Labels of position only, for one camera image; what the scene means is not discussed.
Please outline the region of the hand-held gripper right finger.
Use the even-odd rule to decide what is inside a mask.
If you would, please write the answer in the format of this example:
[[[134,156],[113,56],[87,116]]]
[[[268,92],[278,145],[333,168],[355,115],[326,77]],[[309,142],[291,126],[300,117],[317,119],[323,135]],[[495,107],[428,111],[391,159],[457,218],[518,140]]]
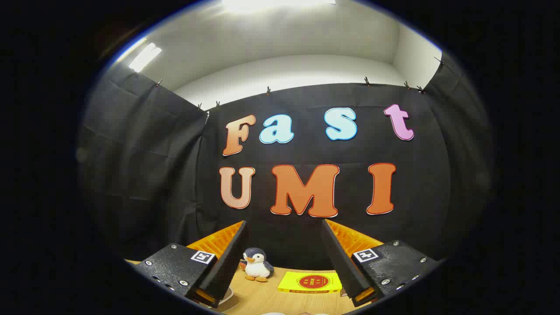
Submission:
[[[322,239],[355,307],[396,295],[441,265],[404,241],[382,243],[328,219],[322,222]]]

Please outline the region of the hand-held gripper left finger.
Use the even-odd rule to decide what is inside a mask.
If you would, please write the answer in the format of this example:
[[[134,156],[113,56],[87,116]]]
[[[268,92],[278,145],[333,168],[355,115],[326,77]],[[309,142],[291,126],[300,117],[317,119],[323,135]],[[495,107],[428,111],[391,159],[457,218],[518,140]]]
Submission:
[[[247,241],[247,222],[242,220],[190,245],[170,243],[132,267],[174,295],[217,308]]]

